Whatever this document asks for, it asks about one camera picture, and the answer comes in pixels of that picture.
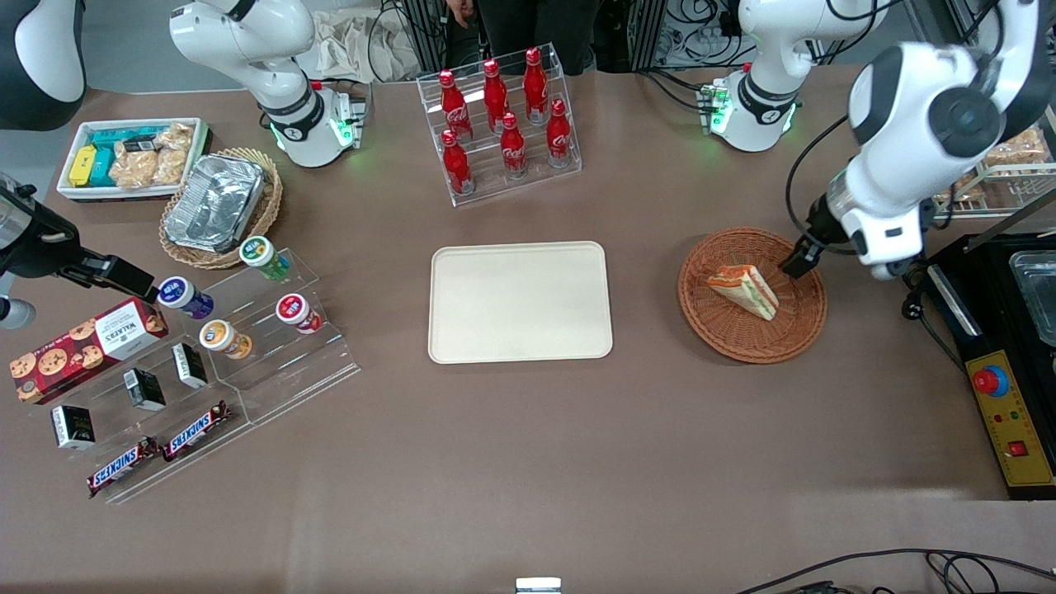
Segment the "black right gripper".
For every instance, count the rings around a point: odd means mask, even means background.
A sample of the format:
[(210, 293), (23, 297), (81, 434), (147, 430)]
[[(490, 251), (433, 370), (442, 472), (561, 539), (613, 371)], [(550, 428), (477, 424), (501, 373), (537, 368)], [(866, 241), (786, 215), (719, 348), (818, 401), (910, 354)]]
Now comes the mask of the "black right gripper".
[(20, 278), (56, 276), (81, 286), (109, 286), (155, 302), (155, 277), (122, 259), (86, 249), (78, 229), (34, 198), (35, 188), (2, 184), (1, 271)]

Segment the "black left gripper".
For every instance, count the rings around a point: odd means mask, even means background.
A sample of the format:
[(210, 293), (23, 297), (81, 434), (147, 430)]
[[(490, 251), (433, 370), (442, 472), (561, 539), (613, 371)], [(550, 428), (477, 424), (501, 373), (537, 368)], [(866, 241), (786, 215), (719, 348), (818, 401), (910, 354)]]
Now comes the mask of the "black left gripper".
[(781, 261), (780, 270), (789, 278), (799, 279), (815, 268), (825, 248), (845, 248), (849, 245), (847, 233), (831, 214), (828, 196), (821, 194), (808, 210), (807, 228), (804, 238), (799, 238), (799, 246), (793, 248), (788, 258)]

